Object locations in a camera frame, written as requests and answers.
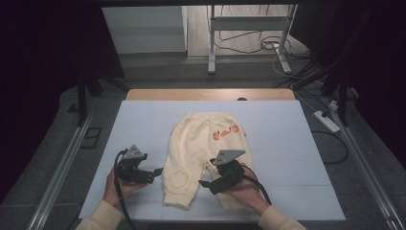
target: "wooden floor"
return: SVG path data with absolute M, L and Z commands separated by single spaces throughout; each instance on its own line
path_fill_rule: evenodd
M 247 6 L 215 6 L 215 16 L 255 16 L 255 15 L 268 15 L 268 16 L 286 16 L 288 6 L 286 5 L 247 5 Z M 209 33 L 209 20 L 211 16 L 211 6 L 189 6 L 187 7 L 188 15 L 188 57 L 206 57 L 209 53 L 210 46 L 210 33 Z M 281 32 L 257 32 L 253 34 L 243 35 L 237 38 L 228 40 L 228 37 L 241 35 L 248 32 L 215 32 L 214 41 L 220 47 L 232 48 L 235 50 L 248 52 L 250 54 L 243 54 L 229 49 L 216 48 L 217 56 L 240 56 L 240 55 L 262 55 L 273 56 L 274 51 L 259 50 L 260 39 L 268 36 L 280 36 Z M 288 52 L 295 54 L 302 54 L 307 51 L 306 47 L 296 40 L 288 36 L 285 48 Z M 269 37 L 266 41 L 279 41 L 276 37 Z

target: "children's pants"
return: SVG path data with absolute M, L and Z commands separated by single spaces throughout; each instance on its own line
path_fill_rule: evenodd
M 163 171 L 165 203 L 189 209 L 200 186 L 198 180 L 206 170 L 211 171 L 214 179 L 220 177 L 210 162 L 220 150 L 245 150 L 237 161 L 252 169 L 245 131 L 231 113 L 190 113 L 176 125 Z M 218 197 L 225 209 L 245 208 L 229 195 L 218 194 Z

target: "sleeve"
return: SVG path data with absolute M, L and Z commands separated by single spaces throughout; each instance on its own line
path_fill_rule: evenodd
M 119 210 L 102 200 L 93 214 L 84 218 L 76 229 L 113 230 L 117 228 L 122 218 L 123 214 Z
M 259 218 L 259 226 L 264 230 L 304 230 L 305 228 L 293 218 L 280 213 L 272 205 Z

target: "white wall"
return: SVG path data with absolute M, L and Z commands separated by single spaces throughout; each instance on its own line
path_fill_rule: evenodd
M 185 52 L 182 7 L 103 8 L 119 54 Z

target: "power strip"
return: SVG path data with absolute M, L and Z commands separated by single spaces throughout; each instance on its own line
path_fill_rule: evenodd
M 323 112 L 322 111 L 317 111 L 315 113 L 313 113 L 313 115 L 317 118 L 317 120 L 319 120 L 323 125 L 325 125 L 326 128 L 328 128 L 328 130 L 330 130 L 330 132 L 332 133 L 336 133 L 338 131 L 340 131 L 340 127 L 338 127 L 337 125 L 335 125 L 330 119 L 329 117 L 323 117 L 322 116 Z

